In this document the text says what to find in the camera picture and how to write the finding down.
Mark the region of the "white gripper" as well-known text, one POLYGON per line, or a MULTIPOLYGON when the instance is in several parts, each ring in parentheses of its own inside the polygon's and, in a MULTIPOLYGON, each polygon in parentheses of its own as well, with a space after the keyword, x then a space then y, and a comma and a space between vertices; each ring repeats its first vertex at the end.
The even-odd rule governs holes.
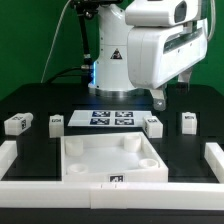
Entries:
POLYGON ((207 20, 199 20, 191 33, 184 26, 134 27, 128 34, 128 76, 136 88, 153 89, 153 107, 166 109, 166 94, 158 88, 178 75, 178 86, 189 87, 192 70, 207 52, 207 20))

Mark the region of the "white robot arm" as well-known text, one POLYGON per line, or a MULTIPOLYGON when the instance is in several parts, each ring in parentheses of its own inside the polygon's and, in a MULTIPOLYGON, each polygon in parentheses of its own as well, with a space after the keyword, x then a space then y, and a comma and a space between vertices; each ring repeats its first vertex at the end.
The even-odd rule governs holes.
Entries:
POLYGON ((165 86, 187 86, 192 67, 205 58, 207 0, 134 0, 122 10, 99 7, 99 57, 91 93, 126 97, 148 90, 156 110, 166 108, 165 86))

